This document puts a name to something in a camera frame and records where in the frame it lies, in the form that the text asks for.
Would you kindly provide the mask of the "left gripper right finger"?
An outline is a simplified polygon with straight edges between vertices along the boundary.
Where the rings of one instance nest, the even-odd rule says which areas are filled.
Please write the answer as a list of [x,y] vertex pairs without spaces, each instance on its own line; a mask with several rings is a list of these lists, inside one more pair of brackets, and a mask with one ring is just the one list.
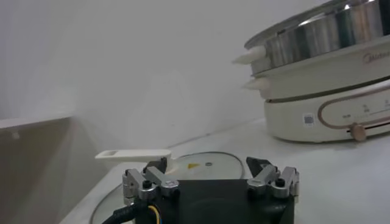
[[249,200],[267,196],[299,200],[300,173],[295,167],[286,166],[280,170],[270,161],[254,157],[247,157],[246,164],[252,174],[252,178],[246,181]]

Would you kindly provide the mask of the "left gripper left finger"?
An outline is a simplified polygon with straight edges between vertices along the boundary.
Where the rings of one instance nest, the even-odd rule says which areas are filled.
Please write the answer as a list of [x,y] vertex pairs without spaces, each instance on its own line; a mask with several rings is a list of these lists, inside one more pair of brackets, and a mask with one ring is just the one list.
[[168,159],[162,157],[148,162],[141,171],[127,169],[122,175],[123,202],[130,206],[136,201],[152,203],[159,197],[176,200],[180,197],[180,183],[166,174]]

